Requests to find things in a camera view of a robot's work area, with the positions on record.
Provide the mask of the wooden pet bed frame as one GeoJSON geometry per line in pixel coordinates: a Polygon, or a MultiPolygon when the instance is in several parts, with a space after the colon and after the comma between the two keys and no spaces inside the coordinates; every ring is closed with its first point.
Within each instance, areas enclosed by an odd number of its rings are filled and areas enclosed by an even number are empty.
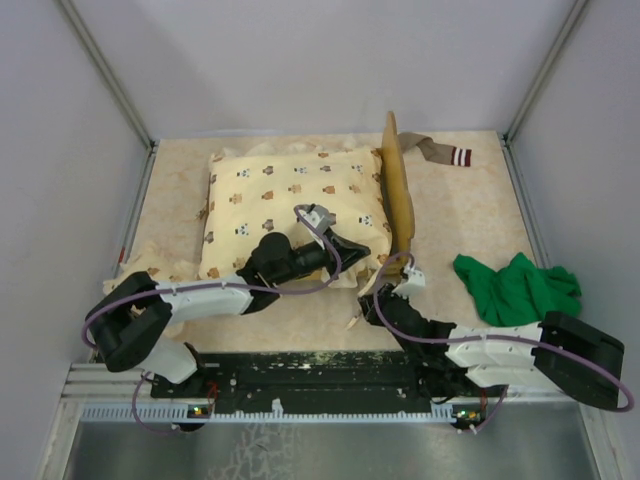
{"type": "Polygon", "coordinates": [[[353,139],[283,148],[265,142],[243,155],[224,150],[212,156],[199,279],[241,269],[267,235],[285,236],[294,249],[319,247],[294,211],[311,205],[328,211],[332,233],[370,251],[354,265],[344,264],[333,288],[354,288],[390,255],[409,250],[413,204],[394,117],[388,117],[379,147],[353,139]]]}

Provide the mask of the cream animal print cushion cover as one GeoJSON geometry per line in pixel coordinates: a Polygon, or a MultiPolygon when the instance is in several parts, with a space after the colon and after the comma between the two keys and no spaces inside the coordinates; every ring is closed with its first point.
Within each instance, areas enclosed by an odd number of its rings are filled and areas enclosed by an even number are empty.
{"type": "MultiPolygon", "coordinates": [[[[312,234],[312,235],[313,235],[315,238],[319,239],[319,238],[320,238],[320,236],[321,236],[322,234],[320,234],[320,235],[314,235],[314,234],[312,234]]],[[[328,273],[326,270],[320,270],[320,271],[317,271],[315,274],[313,274],[313,275],[311,275],[311,276],[309,276],[309,277],[311,277],[311,278],[313,278],[313,279],[315,279],[315,280],[318,280],[318,281],[322,281],[322,282],[333,282],[333,281],[338,280],[339,276],[337,277],[337,279],[332,280],[332,279],[330,278],[329,273],[328,273]]],[[[282,289],[284,289],[285,291],[287,291],[287,290],[289,289],[288,285],[289,285],[289,283],[290,283],[290,282],[287,282],[287,283],[282,284],[282,286],[281,286],[281,287],[282,287],[282,289]]]]}

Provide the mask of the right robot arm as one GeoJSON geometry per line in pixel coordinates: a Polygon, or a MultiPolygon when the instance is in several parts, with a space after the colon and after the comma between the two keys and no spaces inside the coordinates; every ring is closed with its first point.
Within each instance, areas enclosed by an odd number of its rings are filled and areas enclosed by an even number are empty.
{"type": "Polygon", "coordinates": [[[552,311],[516,327],[465,327],[424,318],[389,283],[358,303],[366,321],[386,328],[409,359],[439,372],[451,395],[512,386],[558,391],[611,412],[634,406],[621,381],[623,343],[567,314],[552,311]]]}

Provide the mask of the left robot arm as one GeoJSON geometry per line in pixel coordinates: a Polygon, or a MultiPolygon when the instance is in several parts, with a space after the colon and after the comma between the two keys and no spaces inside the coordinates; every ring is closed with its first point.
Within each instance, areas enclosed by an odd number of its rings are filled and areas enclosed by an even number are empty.
{"type": "Polygon", "coordinates": [[[156,282],[144,271],[131,274],[89,312],[82,335],[109,371],[141,368],[194,397],[206,389],[208,373],[198,366],[191,347],[164,336],[167,327],[262,311],[285,295],[282,284],[319,270],[335,280],[369,253],[367,246],[332,230],[299,248],[284,234],[272,232],[260,240],[242,269],[225,278],[168,283],[156,282]]]}

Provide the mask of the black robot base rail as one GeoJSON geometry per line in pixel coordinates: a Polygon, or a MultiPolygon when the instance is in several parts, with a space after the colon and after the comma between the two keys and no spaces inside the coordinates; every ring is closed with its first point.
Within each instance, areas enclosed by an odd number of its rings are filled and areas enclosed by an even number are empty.
{"type": "Polygon", "coordinates": [[[175,385],[140,368],[111,373],[74,364],[62,391],[84,421],[141,422],[194,432],[214,424],[444,424],[474,429],[498,400],[567,402],[533,371],[478,387],[460,369],[438,371],[400,351],[214,353],[175,385]]]}

